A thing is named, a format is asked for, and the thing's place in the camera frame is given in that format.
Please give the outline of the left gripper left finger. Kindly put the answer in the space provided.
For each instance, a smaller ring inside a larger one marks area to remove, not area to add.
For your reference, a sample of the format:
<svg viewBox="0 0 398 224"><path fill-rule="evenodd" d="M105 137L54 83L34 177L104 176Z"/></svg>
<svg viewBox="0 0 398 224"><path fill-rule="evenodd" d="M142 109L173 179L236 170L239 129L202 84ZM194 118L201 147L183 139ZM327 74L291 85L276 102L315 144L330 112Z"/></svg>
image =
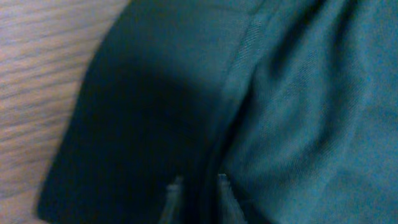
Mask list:
<svg viewBox="0 0 398 224"><path fill-rule="evenodd" d="M176 177L167 186L166 201L158 224L181 224L183 210L183 178Z"/></svg>

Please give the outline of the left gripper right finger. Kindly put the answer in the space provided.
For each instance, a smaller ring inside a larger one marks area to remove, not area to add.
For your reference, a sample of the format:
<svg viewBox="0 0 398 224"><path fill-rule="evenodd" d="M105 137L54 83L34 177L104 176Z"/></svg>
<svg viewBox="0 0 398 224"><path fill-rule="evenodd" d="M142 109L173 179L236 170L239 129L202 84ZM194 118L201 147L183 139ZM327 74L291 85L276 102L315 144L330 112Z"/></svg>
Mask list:
<svg viewBox="0 0 398 224"><path fill-rule="evenodd" d="M219 211L221 224L246 224L241 207L232 191L226 174L218 175Z"/></svg>

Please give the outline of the black t-shirt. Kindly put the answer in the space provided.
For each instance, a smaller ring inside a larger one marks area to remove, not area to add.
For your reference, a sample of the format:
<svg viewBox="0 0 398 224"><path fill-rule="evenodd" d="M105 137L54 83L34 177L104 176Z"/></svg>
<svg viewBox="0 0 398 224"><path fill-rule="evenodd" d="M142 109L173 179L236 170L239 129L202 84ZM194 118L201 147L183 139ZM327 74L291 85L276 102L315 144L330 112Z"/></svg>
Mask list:
<svg viewBox="0 0 398 224"><path fill-rule="evenodd" d="M44 182L49 223L397 222L395 0L133 1Z"/></svg>

